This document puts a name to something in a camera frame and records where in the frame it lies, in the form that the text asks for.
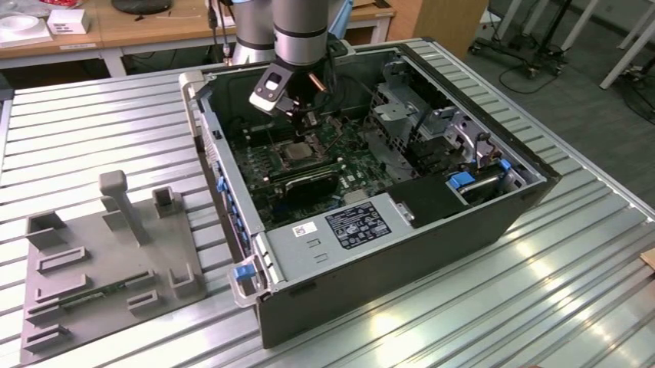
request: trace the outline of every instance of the white box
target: white box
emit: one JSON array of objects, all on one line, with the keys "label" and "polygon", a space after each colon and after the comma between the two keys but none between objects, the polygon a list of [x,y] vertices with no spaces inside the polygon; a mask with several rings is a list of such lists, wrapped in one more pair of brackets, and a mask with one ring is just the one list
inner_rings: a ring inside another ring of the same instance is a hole
[{"label": "white box", "polygon": [[481,19],[481,25],[478,26],[478,30],[476,32],[476,38],[485,38],[492,41],[496,33],[496,29],[498,30],[501,27],[501,18],[492,14],[489,10],[485,10]]},{"label": "white box", "polygon": [[27,32],[0,31],[0,48],[15,48],[49,41],[53,41],[53,37],[43,19],[39,19],[39,25]]},{"label": "white box", "polygon": [[85,34],[90,30],[90,23],[85,9],[57,9],[49,18],[49,28],[55,35]]}]

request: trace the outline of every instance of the black panel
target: black panel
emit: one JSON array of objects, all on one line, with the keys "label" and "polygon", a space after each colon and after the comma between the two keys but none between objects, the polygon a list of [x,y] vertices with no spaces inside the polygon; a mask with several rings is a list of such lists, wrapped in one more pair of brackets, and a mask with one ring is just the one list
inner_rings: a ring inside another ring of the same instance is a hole
[{"label": "black panel", "polygon": [[387,188],[387,193],[414,215],[410,223],[416,228],[469,209],[446,184],[444,176],[426,176],[401,182]]},{"label": "black panel", "polygon": [[0,101],[7,101],[14,98],[14,88],[3,74],[0,74]]}]

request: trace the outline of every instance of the motherboard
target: motherboard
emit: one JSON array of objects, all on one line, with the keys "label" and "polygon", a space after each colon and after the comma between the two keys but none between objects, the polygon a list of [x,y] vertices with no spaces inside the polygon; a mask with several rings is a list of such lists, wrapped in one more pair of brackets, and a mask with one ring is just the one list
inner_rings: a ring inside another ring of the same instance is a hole
[{"label": "motherboard", "polygon": [[285,126],[243,135],[231,148],[267,228],[338,209],[394,184],[363,138],[363,120],[327,116],[302,135]]}]

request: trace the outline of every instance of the metal frame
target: metal frame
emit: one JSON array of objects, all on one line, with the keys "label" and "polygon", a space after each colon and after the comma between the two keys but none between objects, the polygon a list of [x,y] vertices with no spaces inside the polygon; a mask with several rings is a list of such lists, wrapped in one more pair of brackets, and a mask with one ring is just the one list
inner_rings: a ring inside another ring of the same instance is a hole
[{"label": "metal frame", "polygon": [[[285,282],[270,284],[269,289],[258,289],[261,295],[271,293],[265,300],[255,299],[253,296],[246,297],[241,289],[237,288],[234,292],[238,304],[250,301],[257,306],[258,319],[262,326],[262,339],[267,348],[283,343],[299,331],[319,326],[338,315],[361,306],[371,298],[379,297],[398,285],[424,277],[432,271],[458,261],[466,255],[496,242],[517,218],[546,196],[561,179],[561,174],[533,153],[524,142],[513,139],[512,133],[490,113],[476,104],[473,99],[406,44],[398,44],[396,48],[390,48],[386,45],[362,46],[357,51],[366,55],[377,52],[383,54],[394,49],[397,49],[404,56],[404,60],[416,68],[417,72],[454,101],[458,108],[473,117],[484,129],[494,134],[504,151],[510,153],[513,160],[517,160],[518,163],[529,168],[537,176],[537,180],[516,192],[504,195],[473,209],[468,209],[458,215],[441,219],[422,228],[412,228],[406,235],[401,235],[401,228],[398,228],[398,230],[394,230],[398,231],[397,235],[393,235],[390,239],[382,239],[374,248],[363,247],[363,250],[354,251],[349,258],[341,259],[327,267],[317,266],[311,273],[305,273],[297,277],[285,274]],[[245,68],[239,73],[247,73],[249,69],[255,71],[261,67],[258,65]],[[205,130],[222,133],[222,138],[214,140],[211,150],[218,154],[223,179],[230,183],[231,195],[239,209],[241,218],[245,221],[245,227],[250,235],[254,236],[255,232],[251,228],[254,226],[258,228],[262,220],[246,189],[241,171],[235,167],[233,152],[218,122],[217,111],[210,106],[211,94],[211,90],[207,90],[205,94],[203,92],[197,92],[197,96],[201,99],[199,103],[203,105],[203,120],[209,124]],[[389,194],[378,195],[369,200],[374,203],[378,201],[377,211],[382,215],[387,215],[385,219],[391,224],[396,219],[394,216],[401,215],[397,213],[394,205],[389,207],[391,202]],[[321,227],[323,217],[334,212],[343,211],[347,207],[345,206],[333,212],[306,218],[303,221],[314,221]],[[452,247],[446,243],[442,243],[442,246],[436,246],[436,238],[457,239],[468,231],[466,229],[472,227],[480,228],[481,231],[470,234],[468,241],[461,242],[458,247]],[[267,232],[266,235],[274,236],[273,233],[281,230],[282,228],[270,229],[271,233]],[[333,234],[326,237],[317,236],[322,238],[322,242],[327,242],[334,246],[337,239],[333,240]],[[291,241],[285,241],[285,244],[295,246]],[[267,249],[262,252],[263,254],[269,253],[274,258],[269,267],[274,269],[278,267],[285,270],[286,267],[290,267],[290,263],[285,264],[275,261],[275,256],[278,255],[278,259],[282,259],[282,255],[281,253],[277,254],[274,250],[275,246],[273,246],[271,250]],[[277,251],[285,251],[285,248],[278,248]],[[310,261],[311,258],[302,258],[297,255],[294,259],[295,262],[301,259]],[[385,273],[385,276],[374,271],[391,268],[394,268],[394,272]],[[237,282],[231,272],[229,272],[229,278],[231,279],[233,287],[235,287]],[[370,284],[370,278],[377,278],[378,282]],[[343,294],[343,288],[349,288],[355,292]]]},{"label": "metal frame", "polygon": [[[387,33],[390,31],[391,17],[385,16],[378,19],[370,19],[366,21],[353,21],[349,23],[349,29],[374,27],[371,35],[371,43],[377,44],[385,42],[387,39]],[[237,36],[227,35],[229,42],[237,41]],[[43,65],[62,63],[66,61],[103,59],[110,75],[113,77],[125,77],[127,75],[126,66],[123,65],[123,56],[139,54],[143,52],[177,50],[179,48],[194,48],[199,46],[214,45],[213,37],[190,38],[187,40],[177,40],[167,42],[158,42],[155,44],[139,44],[134,46],[122,46],[119,48],[98,48],[94,50],[83,50],[66,52],[62,54],[49,54],[29,57],[15,57],[13,59],[0,59],[0,69],[10,67],[27,67],[31,65]]]},{"label": "metal frame", "polygon": [[13,100],[2,101],[0,105],[0,182],[3,180],[5,147],[7,145],[7,134],[10,133],[10,116]]},{"label": "metal frame", "polygon": [[[504,22],[501,23],[500,26],[500,38],[504,39],[504,36],[510,28],[510,24],[513,23],[513,19],[517,16],[517,10],[521,7],[524,0],[513,0],[513,3],[510,4],[510,8],[508,11],[508,14],[505,15]],[[594,15],[594,11],[597,9],[597,6],[600,4],[601,0],[592,0],[588,7],[585,8],[585,12],[581,15],[581,19],[576,23],[574,29],[570,32],[570,35],[568,36],[565,43],[562,44],[562,50],[568,51],[572,46],[574,45],[576,40],[578,39],[578,36],[581,35],[581,32],[585,29],[585,26],[589,23],[589,20],[592,16]],[[540,13],[534,13],[533,16],[530,17],[530,23],[526,26],[526,34],[530,34],[533,32],[533,29],[537,25],[537,21],[540,20],[540,17],[544,13],[544,10],[546,9],[548,2],[540,3],[540,8],[537,8],[537,11]]]},{"label": "metal frame", "polygon": [[[473,366],[476,363],[494,366],[505,362],[508,366],[585,366],[590,362],[586,366],[592,366],[602,359],[602,366],[655,363],[649,348],[655,326],[655,281],[653,269],[640,259],[640,253],[653,247],[655,239],[652,208],[440,45],[421,39],[405,42],[517,138],[566,174],[557,193],[520,218],[504,241],[274,350],[265,350],[255,314],[235,305],[230,292],[226,272],[231,254],[221,220],[210,209],[206,184],[201,187],[198,180],[183,176],[185,172],[147,177],[146,186],[159,185],[165,179],[187,190],[186,208],[211,296],[62,354],[45,365],[77,366],[85,362],[86,366],[374,367]],[[19,90],[14,106],[25,107],[27,100],[77,102],[94,96],[103,101],[99,106],[111,109],[90,111],[91,122],[111,113],[122,124],[130,121],[133,129],[142,131],[139,134],[149,134],[155,128],[145,125],[147,119],[138,113],[139,107],[126,107],[126,102],[137,97],[118,102],[110,97],[133,88],[153,93],[161,89],[161,83],[175,84],[179,73],[214,67]],[[45,107],[42,103],[31,104]],[[183,115],[179,101],[161,105],[161,109],[171,107]],[[59,110],[58,116],[69,111],[57,105],[51,109]],[[55,117],[55,112],[49,110],[49,113]],[[157,121],[170,116],[167,113]],[[49,125],[57,128],[66,124]],[[85,129],[105,130],[102,141],[122,135],[114,126]],[[58,139],[59,134],[47,137],[47,140]],[[69,144],[62,144],[58,151],[67,149]],[[162,153],[147,154],[151,160]],[[46,164],[45,169],[55,164]],[[45,184],[50,185],[53,180],[58,177],[47,179]],[[81,209],[77,204],[66,212],[79,213]],[[23,317],[25,299],[21,250],[25,228],[10,225],[0,224],[2,367],[21,365],[17,321]],[[7,236],[17,239],[7,243]]]},{"label": "metal frame", "polygon": [[[450,53],[450,51],[446,48],[440,48],[440,52],[450,56],[452,61],[456,63],[458,58],[456,57],[454,54]],[[460,67],[465,70],[465,72],[473,77],[477,76],[477,72],[472,69],[472,67],[461,63]],[[488,80],[482,79],[481,77],[478,78],[478,82],[485,85],[485,87],[492,90],[494,93],[498,95],[504,96],[504,92],[492,84]],[[546,137],[556,142],[560,146],[564,146],[566,148],[568,153],[585,165],[585,168],[592,170],[594,174],[598,176],[600,180],[604,181],[612,188],[613,190],[630,202],[636,205],[636,207],[652,218],[652,220],[655,221],[655,210],[652,208],[650,205],[646,204],[646,202],[636,195],[633,192],[626,188],[626,186],[617,181],[616,178],[613,178],[609,173],[604,171],[604,169],[590,161],[590,159],[582,155],[582,153],[562,139],[560,136],[550,130],[546,125],[544,125],[540,120],[521,107],[513,100],[508,99],[505,101],[508,105],[513,107],[520,113],[526,115],[532,123],[540,127],[540,129],[544,131]]]}]

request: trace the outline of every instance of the blue latch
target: blue latch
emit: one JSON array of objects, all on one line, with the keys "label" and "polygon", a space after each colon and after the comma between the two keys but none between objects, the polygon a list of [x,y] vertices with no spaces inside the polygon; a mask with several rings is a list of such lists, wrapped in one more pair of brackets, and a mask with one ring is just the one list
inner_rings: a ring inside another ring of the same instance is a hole
[{"label": "blue latch", "polygon": [[249,280],[258,274],[258,270],[255,269],[255,264],[249,263],[243,266],[235,268],[235,279],[238,281]]},{"label": "blue latch", "polygon": [[513,167],[513,164],[506,159],[502,159],[501,160],[501,167],[504,168],[504,171],[508,172],[510,170],[510,168]]},{"label": "blue latch", "polygon": [[227,189],[226,176],[221,176],[218,178],[217,189],[218,189],[219,192],[223,192]]},{"label": "blue latch", "polygon": [[452,176],[452,180],[449,180],[449,182],[452,183],[454,189],[460,189],[476,182],[476,178],[469,172],[458,172],[454,176]]}]

